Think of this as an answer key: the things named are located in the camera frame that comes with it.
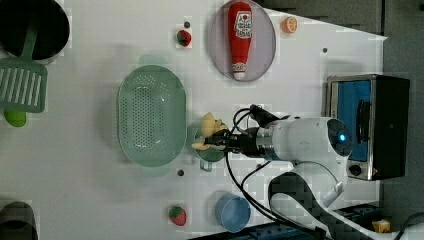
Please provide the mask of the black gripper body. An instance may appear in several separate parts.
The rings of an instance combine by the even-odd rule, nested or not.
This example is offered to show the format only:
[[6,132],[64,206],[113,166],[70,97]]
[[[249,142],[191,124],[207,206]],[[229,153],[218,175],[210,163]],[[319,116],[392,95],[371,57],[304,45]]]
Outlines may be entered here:
[[248,128],[246,129],[246,134],[232,135],[226,144],[226,150],[248,157],[257,157],[259,155],[256,144],[257,132],[258,128]]

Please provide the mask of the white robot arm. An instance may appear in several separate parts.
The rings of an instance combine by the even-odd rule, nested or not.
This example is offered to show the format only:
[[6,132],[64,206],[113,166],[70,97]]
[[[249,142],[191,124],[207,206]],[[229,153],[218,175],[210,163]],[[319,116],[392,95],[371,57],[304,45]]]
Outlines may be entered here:
[[278,118],[268,112],[247,114],[257,122],[255,127],[241,129],[240,120],[235,118],[233,127],[228,128],[208,113],[202,119],[201,136],[205,149],[293,165],[269,183],[267,207],[243,193],[265,217],[306,230],[306,225],[288,218],[276,206],[278,196],[287,196],[319,223],[316,231],[332,240],[423,240],[423,225],[411,224],[423,215],[421,212],[411,215],[397,232],[377,233],[328,209],[347,184],[347,160],[352,152],[350,134],[341,121],[329,117]]

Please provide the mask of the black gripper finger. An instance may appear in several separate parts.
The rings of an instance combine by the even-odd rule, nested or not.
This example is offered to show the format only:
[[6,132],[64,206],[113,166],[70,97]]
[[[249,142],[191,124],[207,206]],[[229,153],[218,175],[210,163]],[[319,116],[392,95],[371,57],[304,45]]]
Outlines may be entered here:
[[229,152],[230,138],[231,138],[231,134],[229,131],[219,131],[210,137],[206,137],[204,139],[204,142],[206,145],[209,145],[211,148],[214,148],[222,152]]

